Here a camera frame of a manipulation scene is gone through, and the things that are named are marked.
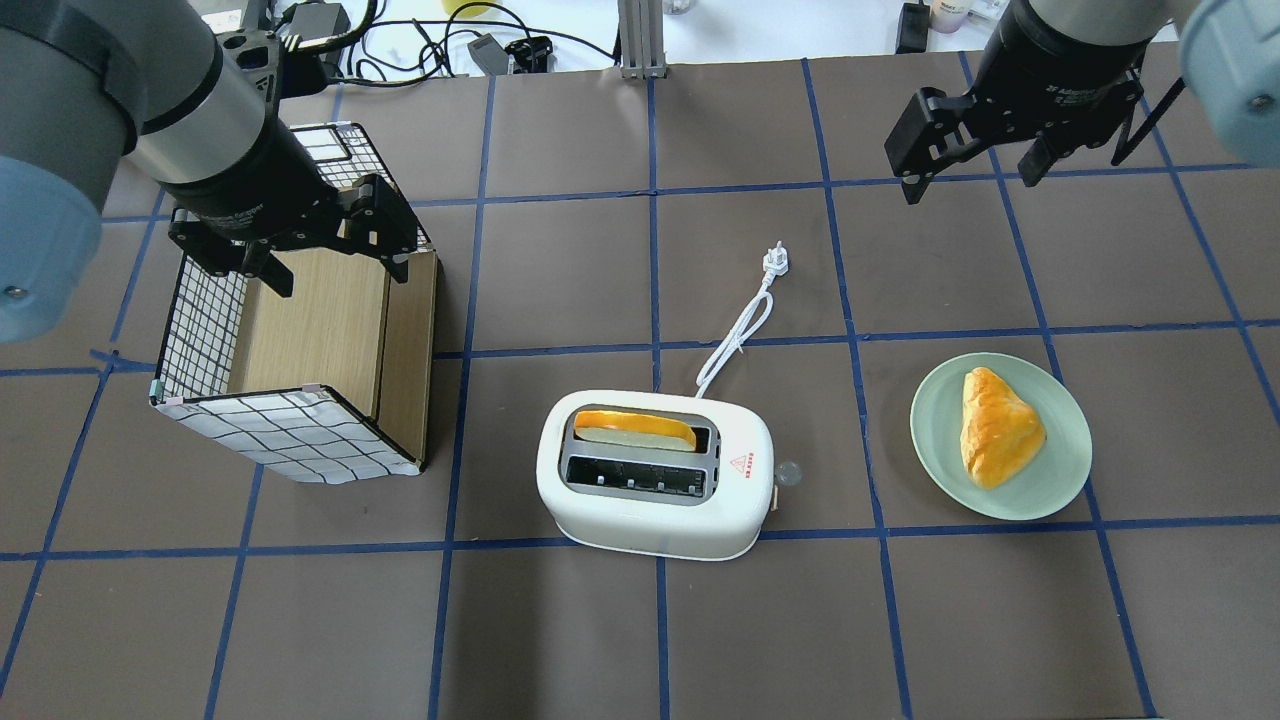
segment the wooden board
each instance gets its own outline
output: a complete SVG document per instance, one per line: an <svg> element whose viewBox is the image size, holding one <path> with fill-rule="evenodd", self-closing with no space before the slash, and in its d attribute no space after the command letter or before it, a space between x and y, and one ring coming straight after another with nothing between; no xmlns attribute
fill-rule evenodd
<svg viewBox="0 0 1280 720"><path fill-rule="evenodd" d="M251 282L229 391L325 384L376 415L387 286L381 264L333 250L282 252L293 297Z"/></svg>
<svg viewBox="0 0 1280 720"><path fill-rule="evenodd" d="M417 460L426 459L426 410L435 337L435 252L408 259L408 283L387 297L378 427Z"/></svg>

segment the bread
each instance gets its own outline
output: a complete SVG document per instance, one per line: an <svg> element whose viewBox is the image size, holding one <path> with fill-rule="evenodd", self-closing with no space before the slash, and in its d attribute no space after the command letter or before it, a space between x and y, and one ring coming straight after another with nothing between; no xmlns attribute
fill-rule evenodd
<svg viewBox="0 0 1280 720"><path fill-rule="evenodd" d="M581 410L573 418L573 434L581 439L657 447L692 452L698 447L694 428L672 418L620 413L617 410Z"/></svg>
<svg viewBox="0 0 1280 720"><path fill-rule="evenodd" d="M988 368L965 374L960 456L974 484L1000 487L1030 464L1044 438L1036 409L1000 375Z"/></svg>

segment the croissant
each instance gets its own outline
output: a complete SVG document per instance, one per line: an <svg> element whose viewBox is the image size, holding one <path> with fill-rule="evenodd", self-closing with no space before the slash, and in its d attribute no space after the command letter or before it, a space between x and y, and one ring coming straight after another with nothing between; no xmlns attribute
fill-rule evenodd
<svg viewBox="0 0 1280 720"><path fill-rule="evenodd" d="M1000 375L988 368L965 374L960 455L974 484L1000 487L1036 457L1044 438L1036 409Z"/></svg>

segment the black wire grid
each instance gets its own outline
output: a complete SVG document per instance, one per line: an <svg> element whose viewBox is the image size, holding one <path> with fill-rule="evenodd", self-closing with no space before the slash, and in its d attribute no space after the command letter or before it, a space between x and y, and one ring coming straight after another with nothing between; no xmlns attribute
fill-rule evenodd
<svg viewBox="0 0 1280 720"><path fill-rule="evenodd" d="M369 173L394 184L358 124L303 126L294 135L330 184L346 187ZM421 224L417 245L431 250ZM420 459L330 387L228 395L247 290L242 275L215 278L183 258L151 384L156 410L296 480L337 484L419 474Z"/></svg>

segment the plate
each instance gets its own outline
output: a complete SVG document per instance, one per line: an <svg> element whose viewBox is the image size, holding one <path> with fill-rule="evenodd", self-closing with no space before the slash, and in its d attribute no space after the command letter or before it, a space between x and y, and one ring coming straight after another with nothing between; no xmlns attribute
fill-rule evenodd
<svg viewBox="0 0 1280 720"><path fill-rule="evenodd" d="M975 486L960 459L964 377L980 366L991 368L1036 409L1046 433L1030 465L995 489ZM1001 520L1034 520L1066 507L1093 464L1089 424L1071 393L1036 365L997 352L952 357L925 375L911 401L911 442L942 492Z"/></svg>

